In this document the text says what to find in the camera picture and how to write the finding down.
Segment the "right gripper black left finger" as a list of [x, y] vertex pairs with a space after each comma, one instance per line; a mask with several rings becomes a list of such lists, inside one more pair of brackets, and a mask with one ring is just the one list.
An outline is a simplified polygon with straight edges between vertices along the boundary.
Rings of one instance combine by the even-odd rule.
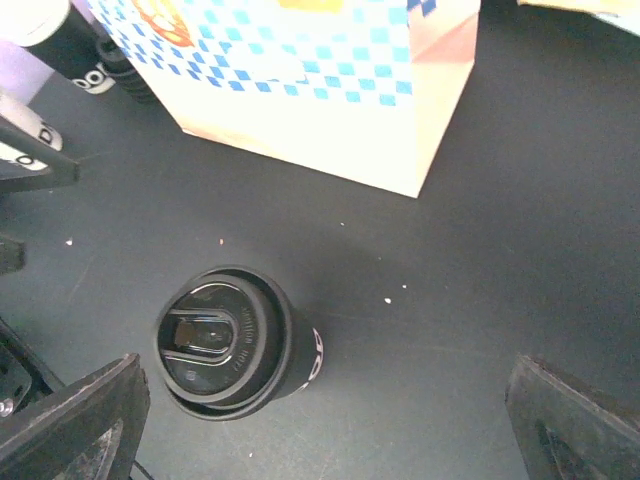
[[129, 353], [1, 422], [3, 479], [129, 479], [150, 408]]

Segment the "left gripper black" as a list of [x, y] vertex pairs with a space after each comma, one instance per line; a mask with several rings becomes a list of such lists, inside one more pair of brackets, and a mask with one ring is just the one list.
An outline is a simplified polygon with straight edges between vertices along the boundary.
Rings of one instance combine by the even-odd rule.
[[[0, 274], [22, 270], [25, 252], [23, 241], [1, 233]], [[9, 418], [64, 387], [35, 352], [1, 321], [1, 417]]]

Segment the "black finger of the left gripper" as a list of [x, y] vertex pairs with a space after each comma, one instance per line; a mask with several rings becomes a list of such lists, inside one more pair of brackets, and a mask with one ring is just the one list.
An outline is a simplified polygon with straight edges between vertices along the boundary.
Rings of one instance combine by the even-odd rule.
[[1, 194], [73, 185], [80, 166], [61, 152], [1, 120]]

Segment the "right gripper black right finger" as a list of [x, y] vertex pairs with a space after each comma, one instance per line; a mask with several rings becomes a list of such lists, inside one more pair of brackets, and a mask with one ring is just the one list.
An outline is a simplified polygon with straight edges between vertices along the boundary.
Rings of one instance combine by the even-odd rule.
[[505, 407], [530, 479], [637, 479], [639, 411], [536, 357], [516, 357]]

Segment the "blue checkered paper bag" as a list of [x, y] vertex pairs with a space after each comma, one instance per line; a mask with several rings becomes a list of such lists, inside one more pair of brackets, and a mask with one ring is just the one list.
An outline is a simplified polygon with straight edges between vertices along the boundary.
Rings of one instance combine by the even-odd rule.
[[417, 197], [475, 62], [477, 1], [93, 1], [187, 134]]

